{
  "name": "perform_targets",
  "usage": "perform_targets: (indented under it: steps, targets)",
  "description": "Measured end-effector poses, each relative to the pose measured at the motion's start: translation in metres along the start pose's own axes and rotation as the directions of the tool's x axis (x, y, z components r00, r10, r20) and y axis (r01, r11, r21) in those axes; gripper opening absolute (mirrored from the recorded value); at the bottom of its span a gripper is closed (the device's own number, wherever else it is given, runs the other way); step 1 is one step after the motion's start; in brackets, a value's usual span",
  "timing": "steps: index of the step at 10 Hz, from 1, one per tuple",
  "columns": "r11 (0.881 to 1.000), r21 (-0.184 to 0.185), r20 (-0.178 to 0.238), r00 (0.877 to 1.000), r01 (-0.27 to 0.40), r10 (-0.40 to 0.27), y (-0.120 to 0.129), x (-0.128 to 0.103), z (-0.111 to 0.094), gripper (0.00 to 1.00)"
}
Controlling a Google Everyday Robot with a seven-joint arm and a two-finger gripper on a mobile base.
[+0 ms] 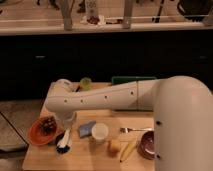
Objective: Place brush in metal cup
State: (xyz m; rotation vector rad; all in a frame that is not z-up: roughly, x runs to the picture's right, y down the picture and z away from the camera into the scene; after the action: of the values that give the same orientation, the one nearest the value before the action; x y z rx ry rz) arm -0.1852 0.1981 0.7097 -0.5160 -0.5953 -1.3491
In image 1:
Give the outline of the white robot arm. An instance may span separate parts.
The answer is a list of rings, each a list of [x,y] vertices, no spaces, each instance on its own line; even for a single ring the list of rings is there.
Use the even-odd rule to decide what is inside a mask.
[[[213,92],[189,76],[75,92],[60,79],[45,101],[57,115],[79,110],[154,112],[155,171],[213,171]]]

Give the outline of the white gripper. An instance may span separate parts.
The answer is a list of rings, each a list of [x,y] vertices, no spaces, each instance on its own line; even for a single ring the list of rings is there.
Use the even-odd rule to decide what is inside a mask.
[[[76,121],[76,113],[69,113],[69,114],[60,114],[55,113],[54,117],[56,119],[56,123],[64,130],[69,129]]]

